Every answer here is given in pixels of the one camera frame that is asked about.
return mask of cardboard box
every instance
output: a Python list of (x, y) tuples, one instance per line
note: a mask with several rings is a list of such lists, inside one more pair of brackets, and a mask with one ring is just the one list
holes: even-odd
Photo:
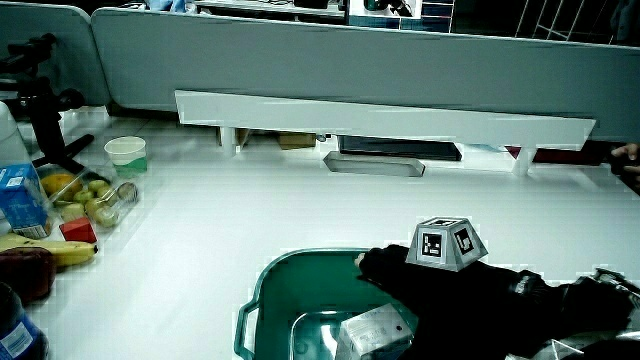
[(282, 150), (312, 148), (316, 146), (316, 134), (279, 132), (278, 145)]
[(46, 202), (31, 163), (0, 168), (0, 208), (16, 234), (31, 239), (51, 234)]
[(335, 360), (395, 360), (412, 339), (409, 325), (386, 304), (340, 324)]

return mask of banana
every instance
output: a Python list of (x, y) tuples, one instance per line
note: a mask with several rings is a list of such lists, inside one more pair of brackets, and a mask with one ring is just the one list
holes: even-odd
[(98, 247), (81, 241), (46, 241), (32, 240), (26, 237), (7, 234), (0, 236), (0, 251), (17, 247), (39, 247), (53, 254), (56, 266), (69, 266), (91, 260), (98, 252)]

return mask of black device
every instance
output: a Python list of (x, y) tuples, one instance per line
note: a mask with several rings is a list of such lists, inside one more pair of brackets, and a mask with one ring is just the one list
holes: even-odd
[(339, 136), (342, 154), (408, 157), (423, 160), (460, 161), (455, 144), (439, 141), (398, 140), (362, 136)]
[(93, 135), (65, 145), (58, 121), (59, 112), (77, 109), (84, 105), (84, 97), (74, 89), (66, 89), (59, 95), (53, 93), (48, 78), (38, 77), (38, 64), (51, 57), (56, 42), (53, 34), (31, 38), (23, 44), (9, 44), (9, 56), (0, 60), (0, 74), (17, 74), (16, 79), (0, 81), (0, 90), (17, 92), (17, 96), (2, 101), (15, 117), (27, 116), (44, 156), (33, 161), (34, 167), (56, 164), (73, 174), (80, 173), (84, 166), (73, 160), (89, 145)]
[(293, 6), (309, 9), (326, 9), (329, 6), (329, 0), (293, 0)]

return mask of white table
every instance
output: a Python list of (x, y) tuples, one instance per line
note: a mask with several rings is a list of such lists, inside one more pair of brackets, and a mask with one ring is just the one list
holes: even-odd
[(68, 138), (90, 130), (85, 117), (98, 128), (79, 161), (106, 163), (104, 143), (135, 134), (149, 171), (130, 221), (27, 307), (52, 360), (236, 359), (238, 309), (270, 261), (300, 248), (408, 245), (432, 216), (470, 218), (489, 251), (482, 261), (552, 284), (595, 266), (640, 279), (640, 201), (604, 165), (534, 164), (527, 177), (433, 163), (421, 178), (331, 173), (322, 158), (333, 143), (282, 151), (252, 138), (225, 159), (214, 128), (100, 109), (67, 116)]

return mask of gray pyramid marker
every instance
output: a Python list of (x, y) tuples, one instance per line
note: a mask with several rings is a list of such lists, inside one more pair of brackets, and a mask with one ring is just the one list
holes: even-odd
[(406, 262), (459, 271), (487, 254), (469, 220), (435, 217), (416, 226)]

